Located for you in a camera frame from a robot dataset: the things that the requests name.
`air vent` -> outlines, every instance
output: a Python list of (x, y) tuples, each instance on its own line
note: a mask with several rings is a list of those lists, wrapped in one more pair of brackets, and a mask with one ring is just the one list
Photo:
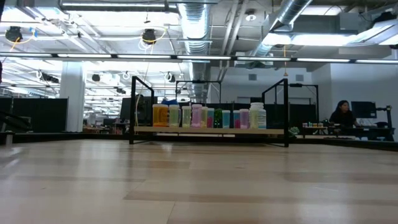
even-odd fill
[(257, 81), (257, 74), (249, 74), (249, 81)]
[(304, 75), (296, 75), (296, 82), (304, 82)]

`pink bottle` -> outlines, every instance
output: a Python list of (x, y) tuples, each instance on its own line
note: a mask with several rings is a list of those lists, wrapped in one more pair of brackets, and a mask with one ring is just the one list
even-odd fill
[(192, 105), (191, 127), (200, 128), (201, 126), (201, 105)]
[(249, 110), (240, 109), (241, 112), (241, 129), (247, 129), (249, 127)]

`woman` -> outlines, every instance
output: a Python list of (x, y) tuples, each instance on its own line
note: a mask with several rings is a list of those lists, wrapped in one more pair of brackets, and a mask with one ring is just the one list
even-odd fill
[(353, 112), (349, 110), (349, 104), (346, 100), (338, 102), (335, 112), (330, 116), (330, 123), (340, 124), (342, 127), (352, 128), (353, 125), (360, 126), (356, 122)]

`wooden floor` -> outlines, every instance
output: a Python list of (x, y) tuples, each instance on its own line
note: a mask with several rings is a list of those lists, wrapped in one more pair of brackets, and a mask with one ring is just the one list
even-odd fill
[(0, 147), (0, 223), (396, 224), (398, 153), (127, 141)]

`exposed ductwork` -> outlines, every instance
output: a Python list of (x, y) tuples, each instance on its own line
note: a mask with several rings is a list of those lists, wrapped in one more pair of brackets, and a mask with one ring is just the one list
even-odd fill
[[(181, 28), (186, 39), (201, 40), (207, 39), (210, 26), (210, 5), (209, 4), (178, 4), (181, 15)], [(208, 42), (185, 42), (185, 50), (189, 55), (208, 55)], [(190, 62), (189, 72), (191, 80), (210, 80), (210, 64)], [(204, 102), (208, 85), (194, 84), (193, 92), (197, 102)]]
[[(290, 25), (303, 13), (304, 9), (311, 2), (312, 0), (284, 0), (276, 16), (271, 20), (269, 18), (266, 20), (268, 22), (266, 34), (283, 26), (291, 28), (292, 26)], [(264, 40), (251, 52), (251, 56), (264, 57), (269, 53), (273, 46), (267, 45)]]

